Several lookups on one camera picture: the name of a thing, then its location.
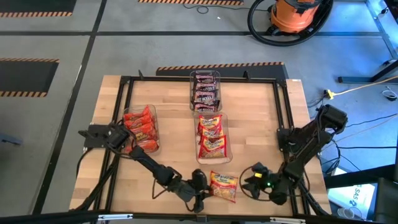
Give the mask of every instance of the gray floor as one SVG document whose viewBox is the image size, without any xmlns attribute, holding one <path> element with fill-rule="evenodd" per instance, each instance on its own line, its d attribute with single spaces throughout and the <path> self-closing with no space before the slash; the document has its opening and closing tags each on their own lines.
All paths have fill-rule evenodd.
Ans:
<svg viewBox="0 0 398 224">
<path fill-rule="evenodd" d="M 78 1 L 71 17 L 0 19 L 0 30 L 91 30 L 100 0 Z M 271 2 L 265 2 L 266 8 Z M 99 29 L 101 31 L 243 31 L 247 11 L 211 8 L 198 14 L 178 4 L 138 4 L 130 0 L 109 0 Z M 256 24 L 267 25 L 265 12 L 256 13 Z M 377 32 L 363 3 L 336 2 L 324 32 Z M 0 216 L 30 212 L 32 201 L 45 172 L 57 129 L 79 71 L 87 37 L 0 37 L 0 57 L 59 58 L 46 98 L 0 98 L 0 132 L 24 140 L 14 147 L 0 144 Z M 44 212 L 66 211 L 75 184 L 75 167 L 81 155 L 85 129 L 95 107 L 103 75 L 154 75 L 157 67 L 208 63 L 283 61 L 290 78 L 303 80 L 307 101 L 329 88 L 343 91 L 358 85 L 342 85 L 340 75 L 369 76 L 380 69 L 390 54 L 381 37 L 314 37 L 293 47 L 273 47 L 251 36 L 124 36 L 97 37 L 72 114 L 67 136 L 45 202 Z M 398 92 L 398 86 L 390 85 Z M 357 123 L 396 113 L 398 101 L 387 101 L 380 92 L 385 85 L 372 86 L 327 101 L 348 113 L 349 123 Z M 348 128 L 335 139 L 372 124 Z M 397 120 L 356 137 L 340 146 L 393 146 Z M 323 152 L 325 159 L 336 156 L 334 147 Z M 392 164 L 393 149 L 350 149 L 342 154 L 360 169 Z M 355 170 L 344 159 L 341 166 Z"/>
</svg>

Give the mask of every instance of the black and yellow striped tape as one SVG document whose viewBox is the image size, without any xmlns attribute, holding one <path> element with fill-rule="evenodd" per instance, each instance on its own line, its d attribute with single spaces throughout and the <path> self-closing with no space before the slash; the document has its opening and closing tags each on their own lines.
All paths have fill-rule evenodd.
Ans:
<svg viewBox="0 0 398 224">
<path fill-rule="evenodd" d="M 217 0 L 138 0 L 140 3 L 169 3 L 169 4 L 212 4 L 241 6 L 242 1 L 217 1 Z"/>
<path fill-rule="evenodd" d="M 71 15 L 72 12 L 0 12 L 0 17 L 55 17 Z"/>
<path fill-rule="evenodd" d="M 34 91 L 0 91 L 0 97 L 45 97 L 45 92 Z"/>
<path fill-rule="evenodd" d="M 229 68 L 229 67 L 248 67 L 248 66 L 267 66 L 267 65 L 283 65 L 283 62 L 255 62 L 255 63 L 228 63 L 217 65 L 189 65 L 189 66 L 170 66 L 159 67 L 157 70 L 183 70 L 183 69 L 203 69 L 203 68 Z"/>
<path fill-rule="evenodd" d="M 59 59 L 52 58 L 0 58 L 2 62 L 57 62 L 59 63 Z"/>
</svg>

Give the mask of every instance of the butcher block tabletop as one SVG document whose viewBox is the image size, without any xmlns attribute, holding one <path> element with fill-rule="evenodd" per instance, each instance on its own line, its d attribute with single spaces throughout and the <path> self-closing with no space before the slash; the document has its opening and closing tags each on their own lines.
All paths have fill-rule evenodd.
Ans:
<svg viewBox="0 0 398 224">
<path fill-rule="evenodd" d="M 99 90 L 92 123 L 111 122 L 121 77 L 104 76 Z M 183 179 L 191 177 L 192 171 L 199 168 L 208 178 L 210 172 L 239 177 L 241 172 L 261 162 L 270 170 L 277 172 L 283 161 L 279 151 L 276 130 L 279 127 L 275 106 L 275 96 L 271 84 L 267 83 L 225 83 L 221 82 L 222 112 L 228 116 L 228 131 L 233 159 L 226 164 L 201 165 L 196 160 L 195 127 L 189 107 L 189 82 L 135 81 L 132 88 L 131 106 L 154 105 L 159 127 L 160 153 L 152 156 L 159 164 L 173 167 L 182 174 Z M 290 107 L 295 127 L 302 127 L 310 121 L 303 86 L 300 80 L 287 80 Z M 122 102 L 127 95 L 124 87 Z M 287 124 L 285 105 L 281 100 L 284 121 Z M 123 116 L 121 103 L 118 119 Z M 104 149 L 93 149 L 82 160 L 75 184 L 70 208 L 76 208 L 90 194 L 97 184 Z M 319 160 L 313 158 L 305 167 L 310 180 L 310 191 L 324 210 L 330 212 L 325 183 Z M 140 163 L 121 159 L 111 206 L 112 212 L 129 213 L 169 213 L 192 214 L 184 202 L 175 194 L 166 192 L 152 200 L 152 174 Z M 162 187 L 157 185 L 155 193 Z M 100 208 L 104 208 L 108 185 L 103 190 Z M 283 205 L 272 202 L 258 202 L 245 196 L 237 188 L 236 203 L 219 197 L 204 200 L 202 214 L 209 215 L 279 215 L 291 216 L 292 209 L 288 199 Z M 303 213 L 301 198 L 297 198 L 298 210 Z"/>
</svg>

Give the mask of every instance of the plastic bin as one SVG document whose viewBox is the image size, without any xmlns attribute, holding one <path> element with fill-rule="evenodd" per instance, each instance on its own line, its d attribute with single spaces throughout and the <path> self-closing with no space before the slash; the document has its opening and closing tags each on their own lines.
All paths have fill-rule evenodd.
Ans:
<svg viewBox="0 0 398 224">
<path fill-rule="evenodd" d="M 200 135 L 198 135 L 198 125 L 199 125 L 199 116 L 202 115 L 205 119 L 211 119 L 212 117 L 221 114 L 221 127 L 223 128 L 224 135 L 226 136 L 226 157 L 224 158 L 199 158 L 199 150 L 200 150 Z M 193 114 L 193 122 L 195 125 L 195 149 L 196 149 L 196 157 L 197 161 L 200 164 L 222 164 L 231 162 L 233 155 L 231 151 L 231 143 L 229 140 L 229 132 L 228 132 L 228 117 L 226 114 L 221 112 L 216 113 L 194 113 Z"/>
<path fill-rule="evenodd" d="M 195 111 L 194 105 L 193 105 L 193 96 L 195 94 L 194 86 L 195 86 L 195 77 L 194 75 L 213 75 L 216 80 L 216 92 L 217 96 L 216 99 L 220 101 L 217 110 L 216 111 L 210 111 L 210 112 L 218 112 L 221 111 L 223 108 L 223 105 L 221 104 L 221 75 L 217 71 L 204 71 L 204 70 L 199 70 L 199 71 L 193 71 L 190 73 L 190 109 L 191 111 Z"/>
<path fill-rule="evenodd" d="M 148 154 L 151 155 L 157 155 L 160 153 L 161 150 L 161 145 L 160 145 L 160 136 L 159 136 L 159 127 L 157 125 L 157 115 L 156 115 L 156 108 L 154 105 L 134 105 L 132 107 L 129 107 L 127 109 L 124 110 L 124 114 L 127 113 L 142 113 L 145 109 L 145 107 L 148 106 L 150 113 L 152 114 L 152 118 L 154 119 L 154 123 L 155 123 L 155 131 L 156 131 L 156 135 L 157 135 L 157 140 L 156 143 L 159 146 L 159 148 L 154 151 L 154 152 L 146 152 Z M 130 140 L 126 143 L 127 146 L 131 145 L 131 141 L 132 141 L 132 137 L 130 137 Z"/>
</svg>

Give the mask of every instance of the black floor mat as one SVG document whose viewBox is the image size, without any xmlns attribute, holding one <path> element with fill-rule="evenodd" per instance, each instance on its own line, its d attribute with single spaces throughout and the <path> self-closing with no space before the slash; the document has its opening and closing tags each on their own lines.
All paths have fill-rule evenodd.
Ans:
<svg viewBox="0 0 398 224">
<path fill-rule="evenodd" d="M 0 17 L 71 16 L 77 0 L 0 0 Z"/>
<path fill-rule="evenodd" d="M 169 4 L 204 4 L 204 5 L 225 5 L 225 6 L 240 6 L 243 5 L 243 0 L 138 0 L 140 3 L 169 3 Z"/>
<path fill-rule="evenodd" d="M 47 96 L 58 63 L 58 59 L 0 58 L 0 96 Z"/>
</svg>

